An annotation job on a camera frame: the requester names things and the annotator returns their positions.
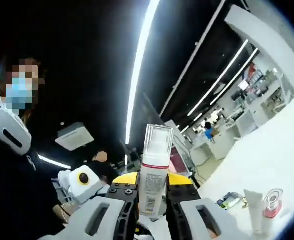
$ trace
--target floor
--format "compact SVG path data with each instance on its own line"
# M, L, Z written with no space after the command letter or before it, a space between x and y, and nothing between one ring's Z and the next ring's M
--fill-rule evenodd
M200 185L203 185L211 177L223 161L224 159L216 160L215 157L212 156L203 165L196 167L197 173L195 177Z

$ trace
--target ceiling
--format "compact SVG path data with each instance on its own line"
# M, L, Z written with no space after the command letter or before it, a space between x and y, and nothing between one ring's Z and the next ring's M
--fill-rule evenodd
M35 57L48 69L28 126L41 155L68 165L92 158L100 150L108 153L111 162L124 159L120 140L125 139L132 71L148 3L95 0L64 7L37 3L20 16L25 21L13 32L10 54ZM137 95L146 93L158 113L219 3L160 0L137 87ZM187 117L242 45L224 23L233 3L242 6L238 0L227 1L164 112L164 121L173 119L183 127L208 110L212 95ZM228 82L248 57L243 51L222 82ZM84 123L95 141L68 152L55 139L59 130L75 122Z

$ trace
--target person in blue shirt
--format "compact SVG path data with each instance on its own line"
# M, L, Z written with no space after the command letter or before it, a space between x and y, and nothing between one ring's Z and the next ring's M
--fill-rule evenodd
M214 136L213 136L213 131L214 131L214 128L212 127L212 124L210 122L206 122L205 123L205 135L206 137L211 140Z

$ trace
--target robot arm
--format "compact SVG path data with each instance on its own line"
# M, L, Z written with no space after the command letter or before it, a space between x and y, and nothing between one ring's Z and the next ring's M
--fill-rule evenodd
M115 179L106 197L86 202L69 220L66 229L42 240L132 240L139 220L139 173ZM169 173L166 219L172 240L220 240L248 237L236 220L209 199L201 199L191 180Z

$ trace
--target face mask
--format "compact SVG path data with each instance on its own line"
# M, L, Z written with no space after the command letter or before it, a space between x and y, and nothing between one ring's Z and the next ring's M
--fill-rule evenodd
M26 104L32 103L32 98L32 83L27 81L25 72L20 72L19 77L12 78L12 85L6 86L5 105L14 114L19 114L19 110L26 109Z

